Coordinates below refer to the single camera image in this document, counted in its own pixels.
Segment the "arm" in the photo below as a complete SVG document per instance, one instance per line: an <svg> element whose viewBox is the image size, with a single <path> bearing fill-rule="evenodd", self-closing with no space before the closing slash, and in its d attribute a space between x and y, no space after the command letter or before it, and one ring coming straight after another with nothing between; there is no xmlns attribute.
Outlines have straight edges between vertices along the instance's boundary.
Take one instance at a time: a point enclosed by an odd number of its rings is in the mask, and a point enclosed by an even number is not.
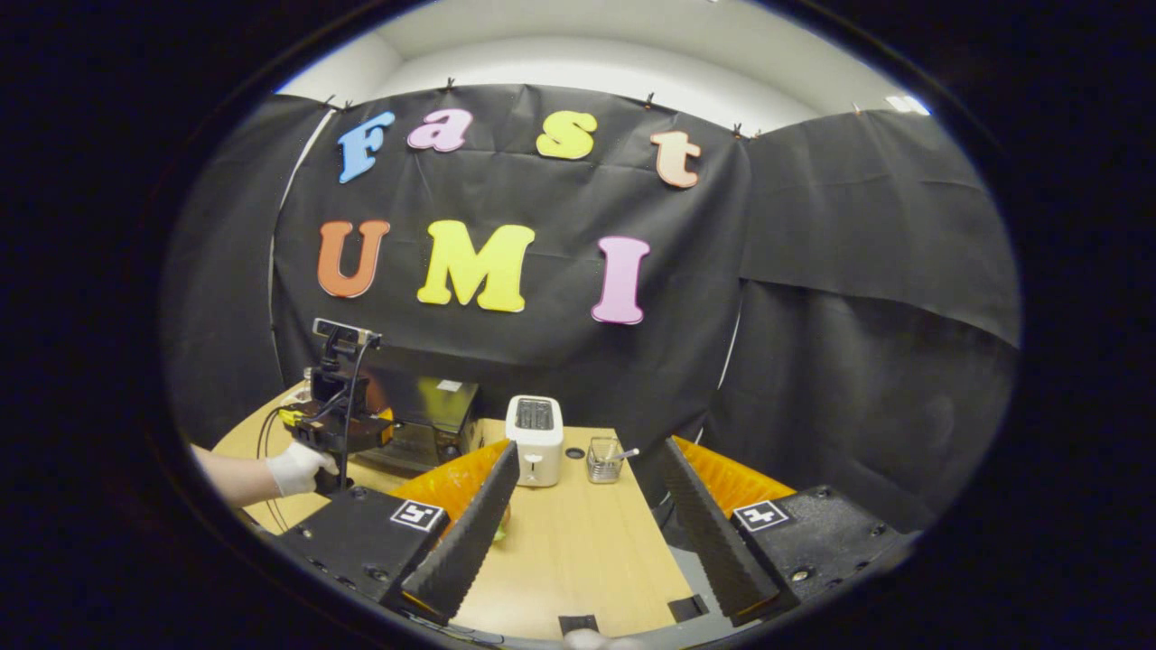
<svg viewBox="0 0 1156 650"><path fill-rule="evenodd" d="M333 457L294 442L273 458L231 458L192 445L193 456L213 487L231 508L244 508L279 496L317 489L313 478L325 468L338 473Z"/></svg>
<svg viewBox="0 0 1156 650"><path fill-rule="evenodd" d="M268 463L257 458L230 458L193 445L201 470L221 498L231 508L243 508L281 496Z"/></svg>

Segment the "pink letter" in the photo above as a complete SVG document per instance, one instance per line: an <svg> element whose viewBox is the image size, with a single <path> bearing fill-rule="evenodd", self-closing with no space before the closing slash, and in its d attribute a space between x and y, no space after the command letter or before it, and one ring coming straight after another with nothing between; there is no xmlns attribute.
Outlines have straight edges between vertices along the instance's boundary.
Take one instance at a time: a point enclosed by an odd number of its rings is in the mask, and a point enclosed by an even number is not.
<svg viewBox="0 0 1156 650"><path fill-rule="evenodd" d="M461 109L445 109L425 116L423 121L425 124L410 132L406 142L415 149L433 147L438 152L446 153L466 143L462 134L466 133L469 123L474 121L474 116Z"/></svg>
<svg viewBox="0 0 1156 650"><path fill-rule="evenodd" d="M643 256L650 253L650 244L630 237L602 237L598 248L606 253L606 278L602 281L602 300L590 310L590 315L602 323L642 323L643 310L636 303L638 267Z"/></svg>

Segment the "black curtain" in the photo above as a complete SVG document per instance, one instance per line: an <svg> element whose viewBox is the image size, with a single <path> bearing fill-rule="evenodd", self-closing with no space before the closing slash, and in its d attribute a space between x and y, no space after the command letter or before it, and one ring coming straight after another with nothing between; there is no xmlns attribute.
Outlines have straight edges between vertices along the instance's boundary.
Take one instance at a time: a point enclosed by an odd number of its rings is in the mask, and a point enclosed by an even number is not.
<svg viewBox="0 0 1156 650"><path fill-rule="evenodd" d="M439 109L473 115L465 145L415 150ZM375 164L347 184L338 139L392 111ZM596 116L581 160L541 156L558 110ZM271 98L206 169L173 238L162 323L178 421L212 445L317 362L324 317L381 332L368 363L481 385L479 412L548 394L568 423L617 429L652 502L652 453L692 436L794 487L832 483L901 529L926 526L966 480L1010 393L1020 296L996 207L933 119L866 112L735 139L717 125L584 90L477 86L338 111L294 177L325 106ZM684 131L690 189L664 183L650 135ZM338 298L317 276L319 229L385 220L376 279ZM424 304L437 220L480 249L535 231L520 313ZM646 241L638 325L594 320L598 239ZM269 287L269 250L273 285ZM272 322L269 301L272 301ZM727 350L741 319L733 352ZM726 365L726 381L716 390Z"/></svg>
<svg viewBox="0 0 1156 650"><path fill-rule="evenodd" d="M748 281L702 443L921 530L995 435L1016 357L988 332L902 303Z"/></svg>
<svg viewBox="0 0 1156 650"><path fill-rule="evenodd" d="M703 442L925 527L1011 392L1020 295L996 207L918 115L831 116L747 150L741 319Z"/></svg>
<svg viewBox="0 0 1156 650"><path fill-rule="evenodd" d="M465 109L473 123L453 152L415 150L406 138L430 112ZM375 164L339 183L346 132L392 111ZM594 148L581 160L544 157L535 148L542 121L560 110L598 119ZM684 131L702 149L688 158L697 185L676 189L655 171L650 136ZM660 106L585 90L476 86L428 90L353 108L326 124L294 180L277 224L274 324L287 379L317 359L309 333L325 317L384 334L386 347L366 363L481 385L480 413L504 418L511 397L547 394L563 420L614 427L643 455L635 463L644 492L661 497L655 445L676 430L697 429L718 385L739 297L743 210L750 189L740 140L717 125ZM361 252L357 227L385 220L373 285L356 298L328 295L318 283L319 229L348 221L342 251L353 275ZM424 304L437 220L466 224L475 249L503 224L526 226L535 239L521 274L520 313L467 305ZM635 237L643 258L637 325L591 317L602 290L599 238Z"/></svg>
<svg viewBox="0 0 1156 650"><path fill-rule="evenodd" d="M213 446L284 390L269 332L269 242L324 104L275 96L222 142L190 190L165 258L161 342L181 431Z"/></svg>

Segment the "yellow letter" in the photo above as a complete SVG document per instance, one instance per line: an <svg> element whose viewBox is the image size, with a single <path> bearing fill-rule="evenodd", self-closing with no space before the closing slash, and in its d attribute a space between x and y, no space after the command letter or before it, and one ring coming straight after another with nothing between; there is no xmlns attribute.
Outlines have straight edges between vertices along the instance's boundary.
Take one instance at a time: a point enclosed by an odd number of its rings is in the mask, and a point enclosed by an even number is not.
<svg viewBox="0 0 1156 650"><path fill-rule="evenodd" d="M453 280L458 302L469 304L474 291L486 279L486 289L477 296L477 306L491 311L521 311L526 306L519 293L521 260L526 246L534 241L534 231L525 226L503 226L494 231L481 252L474 252L466 224L460 221L430 223L433 252L425 286L417 289L417 300L424 303L446 304L450 290L446 274Z"/></svg>
<svg viewBox="0 0 1156 650"><path fill-rule="evenodd" d="M550 113L542 123L542 131L546 133L538 136L538 153L551 158L576 161L594 150L594 139L588 132L596 130L598 120L590 113Z"/></svg>

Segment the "human hand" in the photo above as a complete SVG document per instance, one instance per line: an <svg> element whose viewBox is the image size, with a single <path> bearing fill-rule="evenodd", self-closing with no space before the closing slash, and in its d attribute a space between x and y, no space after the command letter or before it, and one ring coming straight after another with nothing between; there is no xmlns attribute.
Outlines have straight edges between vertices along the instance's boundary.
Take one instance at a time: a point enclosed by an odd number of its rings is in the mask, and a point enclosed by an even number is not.
<svg viewBox="0 0 1156 650"><path fill-rule="evenodd" d="M621 637L610 638L592 629L572 629L562 637L563 650L651 650L640 640Z"/></svg>
<svg viewBox="0 0 1156 650"><path fill-rule="evenodd" d="M281 496L305 494L317 489L317 479L313 477L323 467L333 475L338 474L338 463L332 456L313 451L296 441L283 453L265 463L277 483L277 489L281 490Z"/></svg>

